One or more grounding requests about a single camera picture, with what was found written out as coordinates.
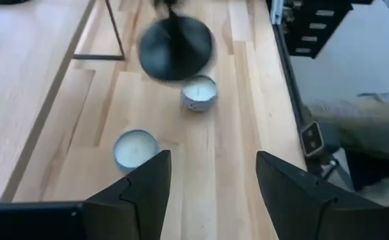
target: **black lamp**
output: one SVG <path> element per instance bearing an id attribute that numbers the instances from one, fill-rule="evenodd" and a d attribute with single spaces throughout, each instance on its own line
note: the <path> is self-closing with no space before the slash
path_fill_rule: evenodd
<path id="1" fill-rule="evenodd" d="M 196 75 L 208 65 L 214 40 L 204 23 L 173 11 L 175 0 L 163 3 L 169 16 L 155 22 L 141 37 L 139 62 L 150 77 L 175 83 Z"/>
<path id="2" fill-rule="evenodd" d="M 29 1 L 29 0 L 0 0 L 0 4 L 12 5 L 12 4 L 24 3 L 26 1 Z"/>

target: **candle wax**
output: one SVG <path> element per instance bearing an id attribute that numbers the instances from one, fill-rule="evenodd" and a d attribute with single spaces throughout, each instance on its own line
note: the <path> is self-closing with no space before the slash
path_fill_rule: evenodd
<path id="1" fill-rule="evenodd" d="M 208 101 L 216 96 L 217 89 L 210 79 L 193 80 L 183 87 L 183 94 L 194 101 Z"/>
<path id="2" fill-rule="evenodd" d="M 134 131 L 121 137 L 115 144 L 115 160 L 128 168 L 139 167 L 157 151 L 156 140 L 143 131 Z"/>

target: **tealight candle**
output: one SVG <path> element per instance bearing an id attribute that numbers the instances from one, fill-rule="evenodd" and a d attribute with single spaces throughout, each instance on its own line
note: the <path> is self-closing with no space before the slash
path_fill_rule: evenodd
<path id="1" fill-rule="evenodd" d="M 206 111 L 215 102 L 218 88 L 215 82 L 207 76 L 195 76 L 182 87 L 182 105 L 193 111 Z"/>
<path id="2" fill-rule="evenodd" d="M 125 171 L 131 171 L 159 153 L 157 141 L 144 130 L 124 133 L 114 145 L 114 159 Z"/>

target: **lamp base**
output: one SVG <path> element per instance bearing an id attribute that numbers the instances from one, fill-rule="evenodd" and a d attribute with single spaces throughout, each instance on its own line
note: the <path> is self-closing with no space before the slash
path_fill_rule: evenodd
<path id="1" fill-rule="evenodd" d="M 13 5 L 18 3 L 24 3 L 29 0 L 0 0 L 0 4 L 2 5 Z"/>
<path id="2" fill-rule="evenodd" d="M 208 65 L 213 55 L 212 32 L 201 21 L 177 16 L 179 31 L 167 18 L 154 23 L 139 43 L 139 62 L 154 79 L 169 82 L 186 80 Z"/>

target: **wooden table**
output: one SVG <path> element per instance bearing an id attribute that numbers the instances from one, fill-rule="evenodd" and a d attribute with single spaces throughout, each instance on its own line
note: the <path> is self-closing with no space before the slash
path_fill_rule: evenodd
<path id="1" fill-rule="evenodd" d="M 0 201 L 11 201 L 93 0 L 0 5 Z"/>
<path id="2" fill-rule="evenodd" d="M 79 49 L 116 54 L 100 3 Z M 305 166 L 265 1 L 188 0 L 182 6 L 216 38 L 216 61 L 204 73 L 216 80 L 219 98 L 207 113 L 181 109 L 180 88 L 152 81 L 140 67 L 137 39 L 156 19 L 150 0 L 111 4 L 127 61 L 71 64 L 14 200 L 88 198 L 125 175 L 111 154 L 118 136 L 145 129 L 172 156 L 162 239 L 274 239 L 256 151 Z"/>

